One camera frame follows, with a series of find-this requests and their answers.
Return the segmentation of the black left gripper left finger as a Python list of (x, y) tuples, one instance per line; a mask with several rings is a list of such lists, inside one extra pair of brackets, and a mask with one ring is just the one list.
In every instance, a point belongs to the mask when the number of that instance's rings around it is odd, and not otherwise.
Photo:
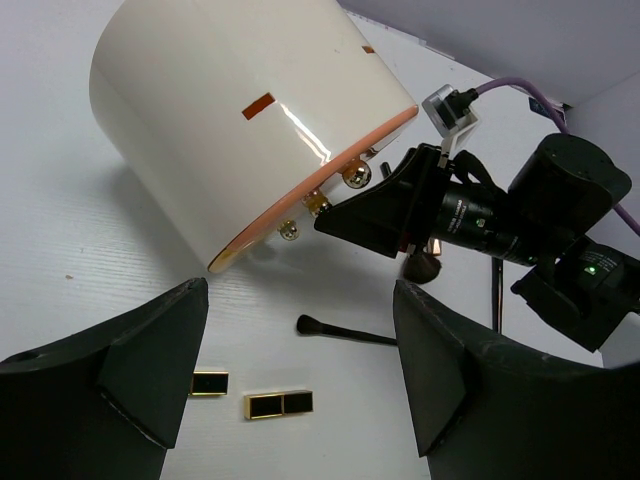
[(159, 478), (207, 315), (208, 284), (194, 278), (2, 361), (2, 478)]

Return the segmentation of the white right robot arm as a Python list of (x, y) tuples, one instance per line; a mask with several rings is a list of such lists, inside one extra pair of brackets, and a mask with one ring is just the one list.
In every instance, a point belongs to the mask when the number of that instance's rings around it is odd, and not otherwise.
[(507, 189), (468, 151), (421, 144), (380, 183), (318, 215), (317, 231), (386, 257), (430, 239), (523, 265), (512, 291), (549, 326), (599, 349), (639, 308), (639, 263), (588, 231), (631, 188), (598, 146), (547, 135)]

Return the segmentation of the cream cylindrical drawer organizer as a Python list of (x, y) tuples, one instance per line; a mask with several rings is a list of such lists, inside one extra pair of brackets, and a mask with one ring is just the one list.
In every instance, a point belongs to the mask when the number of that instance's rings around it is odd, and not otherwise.
[(89, 96), (212, 272), (418, 113), (335, 1), (127, 1), (98, 41)]

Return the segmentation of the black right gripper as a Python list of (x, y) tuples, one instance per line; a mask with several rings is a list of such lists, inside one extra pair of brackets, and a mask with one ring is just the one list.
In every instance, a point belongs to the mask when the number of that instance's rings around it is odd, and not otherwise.
[(320, 213), (314, 229), (389, 258), (430, 238), (507, 258), (506, 193), (469, 152), (443, 167), (440, 159), (439, 146), (410, 148), (382, 182)]

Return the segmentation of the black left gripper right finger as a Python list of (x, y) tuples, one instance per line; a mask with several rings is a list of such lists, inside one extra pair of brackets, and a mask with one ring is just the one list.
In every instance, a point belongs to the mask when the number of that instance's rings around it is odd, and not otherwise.
[(417, 450), (434, 479), (635, 479), (639, 367), (515, 342), (400, 280), (393, 320)]

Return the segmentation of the thin black makeup brush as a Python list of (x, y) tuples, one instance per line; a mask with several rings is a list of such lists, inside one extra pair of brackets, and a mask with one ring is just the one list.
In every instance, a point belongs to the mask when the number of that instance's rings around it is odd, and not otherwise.
[(394, 338), (330, 325), (320, 322), (309, 315), (299, 316), (296, 322), (296, 330), (299, 335), (303, 336), (327, 336), (372, 344), (397, 345), (397, 341)]

